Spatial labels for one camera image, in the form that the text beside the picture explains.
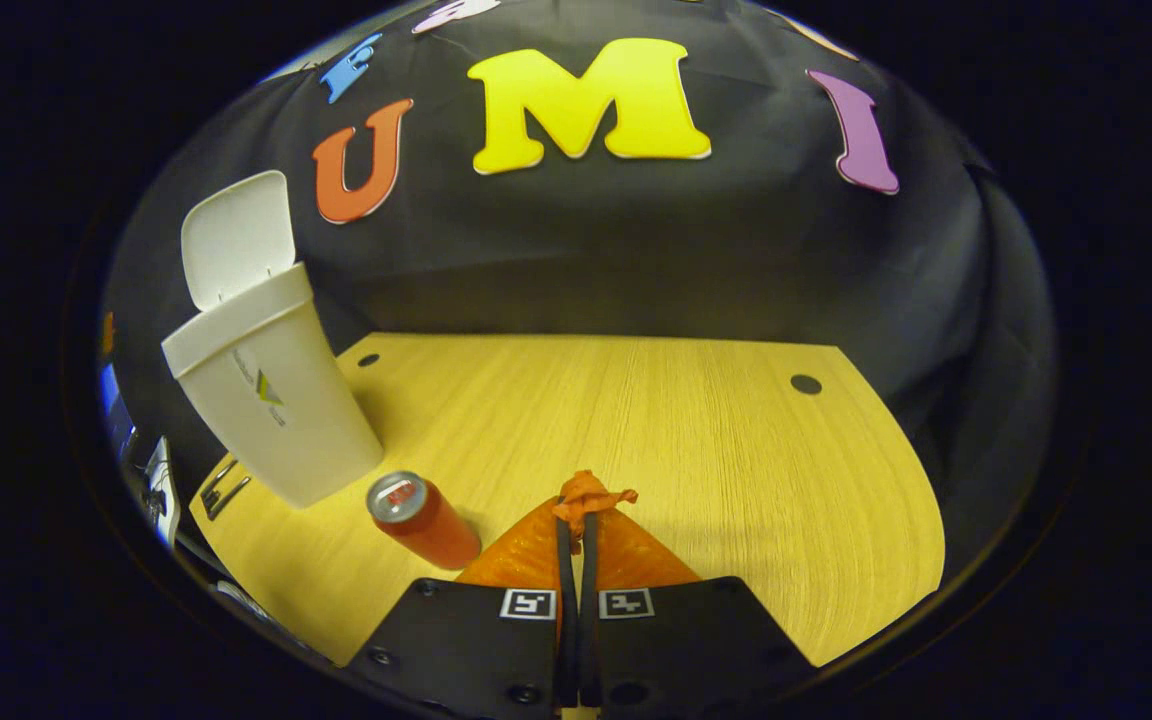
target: wooden table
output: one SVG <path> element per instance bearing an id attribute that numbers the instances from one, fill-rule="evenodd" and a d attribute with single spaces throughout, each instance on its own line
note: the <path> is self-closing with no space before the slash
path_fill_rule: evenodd
<path id="1" fill-rule="evenodd" d="M 411 579 L 456 577 L 372 525 L 364 495 L 399 469 L 438 484 L 484 547 L 575 470 L 636 488 L 623 511 L 702 577 L 744 578 L 818 666 L 941 582 L 927 476 L 835 347 L 372 333 L 339 364 L 385 447 L 379 468 L 305 510 L 259 478 L 215 521 L 189 503 L 242 588 L 338 665 Z"/>

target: black cloth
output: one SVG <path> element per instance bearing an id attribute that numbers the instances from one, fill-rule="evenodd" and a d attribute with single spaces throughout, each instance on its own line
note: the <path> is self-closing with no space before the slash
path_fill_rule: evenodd
<path id="1" fill-rule="evenodd" d="M 1041 460 L 1049 411 L 1052 359 L 1034 356 L 1052 340 L 1041 266 L 1006 192 L 977 170 L 986 161 L 922 97 L 752 3 L 531 0 L 412 36 L 426 14 L 357 28 L 384 37 L 335 104 L 320 81 L 348 50 L 251 88 L 166 164 L 127 225 L 106 293 L 115 364 L 143 432 L 172 439 L 183 495 L 223 448 L 160 348 L 197 313 L 180 223 L 229 183 L 280 169 L 334 351 L 372 331 L 833 344 L 927 467 L 946 517 L 946 578 L 1005 526 Z M 535 47 L 579 76 L 621 37 L 685 46 L 682 85 L 712 156 L 616 158 L 602 146 L 613 106 L 584 158 L 566 158 L 530 118 L 545 146 L 538 167 L 475 173 L 484 92 L 471 65 Z M 873 97 L 897 195 L 840 177 L 838 115 L 805 69 Z M 393 194 L 357 222 L 326 222 L 314 146 L 358 128 L 346 177 L 361 185 L 364 122 L 404 97 L 415 104 Z"/>

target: logo on bin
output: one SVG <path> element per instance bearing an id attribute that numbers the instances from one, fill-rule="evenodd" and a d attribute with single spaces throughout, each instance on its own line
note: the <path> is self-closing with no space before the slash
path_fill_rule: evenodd
<path id="1" fill-rule="evenodd" d="M 652 617 L 652 592 L 647 588 L 631 591 L 602 591 L 598 593 L 598 617 L 600 620 L 628 620 Z"/>
<path id="2" fill-rule="evenodd" d="M 558 615 L 554 591 L 525 591 L 509 588 L 503 592 L 500 616 L 515 620 L 553 620 Z"/>
<path id="3" fill-rule="evenodd" d="M 265 370 L 256 370 L 256 395 L 265 402 L 273 402 L 274 406 L 283 403 L 274 392 L 274 386 L 271 386 L 268 376 L 265 376 Z"/>

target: black fabric backdrop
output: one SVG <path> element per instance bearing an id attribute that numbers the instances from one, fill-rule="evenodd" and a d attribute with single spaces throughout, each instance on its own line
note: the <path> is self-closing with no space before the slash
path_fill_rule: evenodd
<path id="1" fill-rule="evenodd" d="M 320 78 L 353 45 L 230 104 L 166 165 L 128 225 L 108 281 L 115 370 L 141 433 L 170 439 L 179 492 L 191 497 L 223 455 L 159 346 L 197 313 L 180 223 L 196 202 L 275 168 L 288 177 L 297 256 L 338 353 L 374 329 L 842 348 L 931 473 L 946 515 L 946 578 L 963 568 L 1033 479 L 1055 369 L 1023 220 L 996 179 L 973 181 L 970 169 L 988 166 L 961 132 L 873 61 L 824 50 L 752 3 L 511 1 L 412 36 L 425 5 L 353 32 L 384 37 L 335 104 Z M 467 77 L 471 65 L 535 47 L 579 76 L 619 37 L 685 46 L 687 104 L 713 156 L 616 158 L 602 149 L 616 122 L 609 109 L 579 160 L 529 118 L 529 135 L 545 145 L 539 167 L 475 173 L 484 100 L 482 83 Z M 805 69 L 877 101 L 896 196 L 838 175 L 838 118 Z M 361 185 L 372 158 L 362 123 L 404 97 L 415 105 L 402 120 L 393 194 L 357 222 L 326 222 L 314 202 L 314 146 L 359 128 L 346 177 Z M 1009 263 L 1016 253 L 1023 260 Z M 1007 325 L 1020 335 L 1000 344 L 984 328 L 1018 303 L 1024 316 Z M 191 518 L 182 528 L 197 533 Z"/>
<path id="2" fill-rule="evenodd" d="M 233 97 L 369 10 L 0 3 L 0 717 L 376 710 L 273 647 L 234 651 L 136 564 L 65 449 L 56 340 L 111 194 L 145 187 Z M 1084 401 L 1066 423 L 1089 438 L 1011 582 L 813 717 L 1152 717 L 1152 5 L 787 10 L 908 79 L 995 165 L 1051 268 L 1062 406 Z"/>

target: soda can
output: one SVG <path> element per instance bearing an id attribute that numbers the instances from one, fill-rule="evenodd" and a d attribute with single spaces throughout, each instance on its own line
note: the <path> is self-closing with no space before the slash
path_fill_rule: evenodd
<path id="1" fill-rule="evenodd" d="M 381 532 L 445 570 L 460 570 L 483 544 L 434 483 L 399 470 L 372 483 L 367 511 Z"/>

